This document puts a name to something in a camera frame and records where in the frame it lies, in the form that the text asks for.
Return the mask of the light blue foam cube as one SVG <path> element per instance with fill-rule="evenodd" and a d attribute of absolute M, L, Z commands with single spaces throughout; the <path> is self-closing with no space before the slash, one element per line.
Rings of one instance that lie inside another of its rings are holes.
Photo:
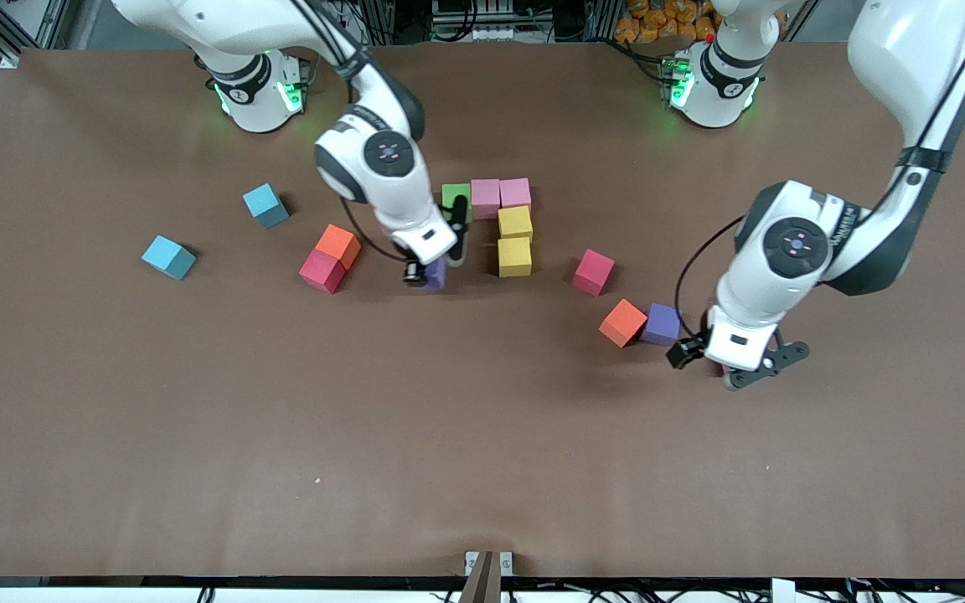
<path fill-rule="evenodd" d="M 270 183 L 245 192 L 242 198 L 252 219 L 263 229 L 275 228 L 290 218 L 290 211 Z"/>
<path fill-rule="evenodd" d="M 192 270 L 197 259 L 183 245 L 157 235 L 142 253 L 142 260 L 169 278 L 183 280 Z"/>

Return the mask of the brown strip under bracket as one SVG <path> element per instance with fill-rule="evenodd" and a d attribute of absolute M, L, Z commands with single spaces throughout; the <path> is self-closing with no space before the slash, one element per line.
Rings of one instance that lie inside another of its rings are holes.
<path fill-rule="evenodd" d="M 502 581 L 498 561 L 493 560 L 491 552 L 483 552 L 482 561 L 467 576 L 457 603 L 502 603 Z"/>

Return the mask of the yellow foam cube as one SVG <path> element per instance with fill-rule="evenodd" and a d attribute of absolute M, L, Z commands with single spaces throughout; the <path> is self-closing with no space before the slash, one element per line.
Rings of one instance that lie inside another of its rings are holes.
<path fill-rule="evenodd" d="M 502 207 L 498 211 L 498 230 L 502 240 L 507 238 L 534 238 L 531 207 L 528 205 Z"/>
<path fill-rule="evenodd" d="M 529 277 L 532 271 L 533 257 L 531 253 L 531 240 L 528 237 L 499 238 L 499 277 Z"/>

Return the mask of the white electronics box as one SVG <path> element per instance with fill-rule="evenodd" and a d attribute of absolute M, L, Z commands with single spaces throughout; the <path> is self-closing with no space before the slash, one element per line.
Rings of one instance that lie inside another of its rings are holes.
<path fill-rule="evenodd" d="M 445 43 L 512 39 L 524 0 L 431 0 L 429 31 Z"/>

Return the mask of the aluminium frame post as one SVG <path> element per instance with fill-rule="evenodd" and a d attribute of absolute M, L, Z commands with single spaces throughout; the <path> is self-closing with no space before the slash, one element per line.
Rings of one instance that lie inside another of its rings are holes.
<path fill-rule="evenodd" d="M 359 7 L 370 44 L 394 45 L 397 41 L 397 34 L 395 34 L 397 0 L 359 0 Z"/>
<path fill-rule="evenodd" d="M 586 23 L 580 39 L 611 39 L 617 22 L 625 13 L 627 0 L 585 0 Z"/>

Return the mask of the green foam cube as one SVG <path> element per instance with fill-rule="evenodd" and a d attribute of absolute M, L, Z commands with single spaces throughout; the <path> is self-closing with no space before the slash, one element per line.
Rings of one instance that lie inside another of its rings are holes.
<path fill-rule="evenodd" d="M 472 186 L 470 183 L 445 183 L 441 186 L 441 206 L 444 207 L 445 213 L 450 214 L 453 207 L 457 203 L 457 198 L 463 197 L 467 200 L 467 214 L 466 221 L 471 223 L 474 220 L 472 216 Z"/>

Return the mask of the orange foam cube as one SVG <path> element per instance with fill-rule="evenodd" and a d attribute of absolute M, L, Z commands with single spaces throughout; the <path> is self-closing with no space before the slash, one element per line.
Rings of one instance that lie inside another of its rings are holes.
<path fill-rule="evenodd" d="M 353 263 L 359 258 L 363 245 L 353 232 L 329 223 L 319 236 L 315 250 L 332 256 L 348 272 L 352 270 Z"/>
<path fill-rule="evenodd" d="M 617 347 L 625 348 L 635 340 L 646 326 L 647 313 L 628 299 L 620 299 L 602 320 L 598 332 Z"/>

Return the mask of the orange snack bag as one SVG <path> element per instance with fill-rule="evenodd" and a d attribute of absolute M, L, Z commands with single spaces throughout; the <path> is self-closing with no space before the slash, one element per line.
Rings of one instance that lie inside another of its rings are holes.
<path fill-rule="evenodd" d="M 620 44 L 669 37 L 711 41 L 723 19 L 711 0 L 623 0 L 612 37 Z"/>

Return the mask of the metal table edge bracket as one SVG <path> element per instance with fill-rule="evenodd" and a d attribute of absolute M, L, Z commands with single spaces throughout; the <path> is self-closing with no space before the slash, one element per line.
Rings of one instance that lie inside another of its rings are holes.
<path fill-rule="evenodd" d="M 499 573 L 502 577 L 514 577 L 514 556 L 512 552 L 491 552 L 491 557 L 493 560 L 499 563 Z M 472 569 L 478 561 L 483 560 L 483 552 L 478 552 L 478 550 L 468 550 L 464 554 L 464 571 L 463 575 L 468 576 L 471 574 Z"/>

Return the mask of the red foam cube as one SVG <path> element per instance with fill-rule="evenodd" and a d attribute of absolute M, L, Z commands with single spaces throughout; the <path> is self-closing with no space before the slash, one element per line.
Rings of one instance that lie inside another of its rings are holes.
<path fill-rule="evenodd" d="M 300 266 L 298 275 L 313 289 L 332 295 L 337 293 L 346 270 L 337 257 L 313 249 Z"/>
<path fill-rule="evenodd" d="M 614 267 L 616 261 L 612 257 L 586 249 L 574 270 L 571 285 L 590 296 L 599 297 L 604 293 Z"/>

